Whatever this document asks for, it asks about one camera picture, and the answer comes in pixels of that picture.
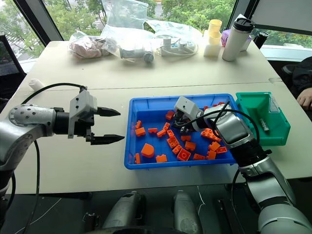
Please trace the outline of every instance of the person's hand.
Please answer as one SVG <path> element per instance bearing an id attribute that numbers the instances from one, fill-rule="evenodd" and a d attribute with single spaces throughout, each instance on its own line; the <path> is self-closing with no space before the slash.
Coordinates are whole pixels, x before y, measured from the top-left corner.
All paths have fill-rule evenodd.
<path id="1" fill-rule="evenodd" d="M 297 102 L 305 110 L 312 110 L 312 87 L 301 92 L 297 98 Z"/>

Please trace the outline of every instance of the black lid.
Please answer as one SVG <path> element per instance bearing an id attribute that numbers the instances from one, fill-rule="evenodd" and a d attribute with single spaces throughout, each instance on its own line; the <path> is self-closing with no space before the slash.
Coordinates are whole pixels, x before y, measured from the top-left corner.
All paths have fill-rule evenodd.
<path id="1" fill-rule="evenodd" d="M 266 32 L 259 32 L 258 33 L 258 37 L 260 38 L 268 38 L 269 34 Z"/>
<path id="2" fill-rule="evenodd" d="M 233 27 L 239 31 L 251 32 L 254 29 L 254 22 L 250 19 L 238 18 L 234 22 Z"/>

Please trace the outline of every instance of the green plastic bin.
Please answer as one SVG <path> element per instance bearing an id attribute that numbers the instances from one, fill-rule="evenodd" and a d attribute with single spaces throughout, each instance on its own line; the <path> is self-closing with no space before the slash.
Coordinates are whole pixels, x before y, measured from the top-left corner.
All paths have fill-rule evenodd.
<path id="1" fill-rule="evenodd" d="M 236 96 L 238 108 L 256 122 L 262 146 L 286 144 L 291 126 L 270 92 L 236 93 Z M 268 131 L 264 131 L 261 119 L 268 126 Z M 256 136 L 253 124 L 246 118 L 244 121 Z"/>

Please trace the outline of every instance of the black chair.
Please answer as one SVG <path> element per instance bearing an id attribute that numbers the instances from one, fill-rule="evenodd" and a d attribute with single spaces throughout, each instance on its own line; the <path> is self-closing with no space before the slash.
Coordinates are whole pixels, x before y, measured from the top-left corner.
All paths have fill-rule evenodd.
<path id="1" fill-rule="evenodd" d="M 25 76 L 5 35 L 0 35 L 0 112 Z"/>

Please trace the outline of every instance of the window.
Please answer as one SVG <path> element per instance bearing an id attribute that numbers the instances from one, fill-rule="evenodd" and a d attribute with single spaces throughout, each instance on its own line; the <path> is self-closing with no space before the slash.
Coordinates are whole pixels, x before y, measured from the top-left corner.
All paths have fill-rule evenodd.
<path id="1" fill-rule="evenodd" d="M 98 36 L 106 18 L 101 0 L 43 0 L 64 40 L 80 30 Z"/>
<path id="2" fill-rule="evenodd" d="M 5 34 L 19 61 L 38 58 L 44 50 L 12 0 L 0 0 L 0 34 Z"/>
<path id="3" fill-rule="evenodd" d="M 265 45 L 312 48 L 312 36 L 255 28 L 252 37 L 254 38 L 259 32 L 269 34 L 268 39 L 264 42 Z"/>
<path id="4" fill-rule="evenodd" d="M 203 31 L 208 29 L 209 20 L 219 19 L 222 21 L 223 31 L 230 19 L 235 0 L 162 0 L 160 4 L 162 20 L 187 24 Z"/>

